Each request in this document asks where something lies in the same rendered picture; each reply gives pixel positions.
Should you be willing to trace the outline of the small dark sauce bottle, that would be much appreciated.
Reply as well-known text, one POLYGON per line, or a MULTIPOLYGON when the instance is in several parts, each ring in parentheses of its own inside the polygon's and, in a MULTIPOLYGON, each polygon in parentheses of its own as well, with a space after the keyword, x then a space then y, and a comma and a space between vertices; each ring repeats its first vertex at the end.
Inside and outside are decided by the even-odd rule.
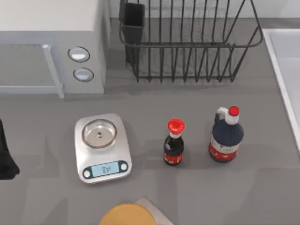
POLYGON ((185 129, 184 122, 179 118, 172 118, 167 123, 169 135, 164 142, 163 159, 166 164, 177 166, 183 159, 184 141, 181 137, 185 129))

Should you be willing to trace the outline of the silver kitchen scale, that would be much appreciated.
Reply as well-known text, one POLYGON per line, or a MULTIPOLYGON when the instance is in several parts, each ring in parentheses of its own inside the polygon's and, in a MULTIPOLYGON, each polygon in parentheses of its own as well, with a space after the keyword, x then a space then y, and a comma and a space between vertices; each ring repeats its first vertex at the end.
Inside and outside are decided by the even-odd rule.
POLYGON ((117 114, 79 119, 74 139, 77 173, 84 183, 120 179, 131 173, 128 138, 117 114))

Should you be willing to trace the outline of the small microwave knob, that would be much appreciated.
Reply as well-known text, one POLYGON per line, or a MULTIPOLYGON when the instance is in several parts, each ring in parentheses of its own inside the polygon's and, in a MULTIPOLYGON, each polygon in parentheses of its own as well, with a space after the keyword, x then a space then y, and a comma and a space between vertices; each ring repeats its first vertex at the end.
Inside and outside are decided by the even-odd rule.
POLYGON ((85 67, 73 71, 73 77, 80 82, 89 82, 94 78, 94 73, 85 67))

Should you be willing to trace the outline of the large dark jug bottle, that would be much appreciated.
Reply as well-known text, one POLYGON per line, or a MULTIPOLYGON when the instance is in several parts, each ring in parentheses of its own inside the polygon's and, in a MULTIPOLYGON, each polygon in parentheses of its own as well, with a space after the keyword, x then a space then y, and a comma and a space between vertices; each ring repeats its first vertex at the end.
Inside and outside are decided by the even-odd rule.
POLYGON ((209 154, 213 160, 227 163, 236 158, 244 137, 239 116, 240 108, 236 105, 232 105, 228 109, 220 107, 215 113, 209 145, 209 154))

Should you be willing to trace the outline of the black cutlery holder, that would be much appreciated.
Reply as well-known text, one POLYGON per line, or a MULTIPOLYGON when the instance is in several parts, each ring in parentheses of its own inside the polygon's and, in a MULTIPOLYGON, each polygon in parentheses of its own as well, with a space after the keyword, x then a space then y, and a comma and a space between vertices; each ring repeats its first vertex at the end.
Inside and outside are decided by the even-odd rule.
POLYGON ((132 46, 140 45, 142 41, 145 5, 120 0, 119 20, 125 43, 126 63, 135 64, 138 48, 132 46))

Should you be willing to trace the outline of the large microwave knob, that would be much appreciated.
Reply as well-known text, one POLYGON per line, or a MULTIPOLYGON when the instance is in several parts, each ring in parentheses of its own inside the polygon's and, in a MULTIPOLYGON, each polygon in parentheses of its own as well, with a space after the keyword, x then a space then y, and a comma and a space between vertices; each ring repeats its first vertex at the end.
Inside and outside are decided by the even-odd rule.
POLYGON ((78 63, 83 63, 90 59, 90 52, 82 46, 68 49, 67 54, 72 61, 78 63))

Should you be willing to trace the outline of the orange round disc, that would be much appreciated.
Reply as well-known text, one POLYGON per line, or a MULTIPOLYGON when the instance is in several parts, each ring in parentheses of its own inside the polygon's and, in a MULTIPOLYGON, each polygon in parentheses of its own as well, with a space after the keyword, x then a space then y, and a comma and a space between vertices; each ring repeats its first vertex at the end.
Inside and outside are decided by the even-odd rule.
POLYGON ((123 203, 108 210, 99 225, 157 225, 157 223, 144 207, 134 203, 123 203))

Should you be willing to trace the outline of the pale microwave oven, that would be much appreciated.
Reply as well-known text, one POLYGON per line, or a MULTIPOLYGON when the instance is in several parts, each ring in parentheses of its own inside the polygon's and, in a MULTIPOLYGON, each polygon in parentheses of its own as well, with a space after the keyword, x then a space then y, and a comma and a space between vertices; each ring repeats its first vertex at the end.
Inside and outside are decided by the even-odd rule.
POLYGON ((109 48, 108 0, 0 0, 0 94, 57 94, 41 45, 51 46, 64 96, 103 94, 109 48), (90 52, 83 63, 68 49, 90 52), (89 82, 73 71, 88 68, 89 82))

